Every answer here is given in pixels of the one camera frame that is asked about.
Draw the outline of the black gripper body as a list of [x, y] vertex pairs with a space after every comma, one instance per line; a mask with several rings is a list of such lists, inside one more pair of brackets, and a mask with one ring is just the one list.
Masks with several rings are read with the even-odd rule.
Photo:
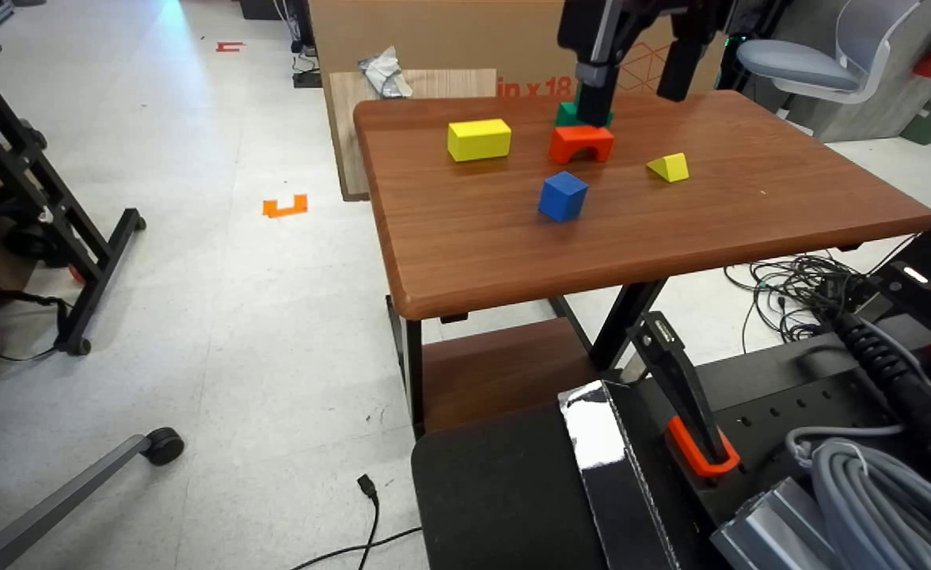
[[672, 21], [667, 55], [695, 62], [725, 27], [735, 0], [564, 0], [557, 45], [580, 62], [621, 62], [659, 19]]

